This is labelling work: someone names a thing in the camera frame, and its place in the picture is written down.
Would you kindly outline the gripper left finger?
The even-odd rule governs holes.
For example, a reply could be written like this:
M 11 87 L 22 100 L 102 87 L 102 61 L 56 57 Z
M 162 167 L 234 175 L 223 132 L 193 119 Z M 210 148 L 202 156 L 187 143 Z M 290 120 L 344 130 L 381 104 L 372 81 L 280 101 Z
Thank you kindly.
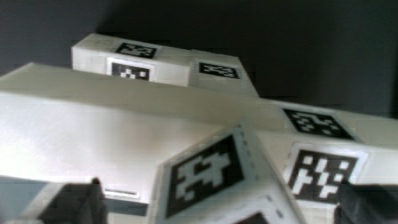
M 56 183 L 45 188 L 49 204 L 40 212 L 43 224 L 109 224 L 100 179 Z

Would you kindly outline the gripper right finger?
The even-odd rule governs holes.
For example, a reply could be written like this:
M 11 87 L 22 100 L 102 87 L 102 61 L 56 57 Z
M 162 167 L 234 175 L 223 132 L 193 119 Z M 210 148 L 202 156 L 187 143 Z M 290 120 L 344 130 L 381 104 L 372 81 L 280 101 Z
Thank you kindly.
M 398 224 L 398 185 L 345 183 L 335 224 Z

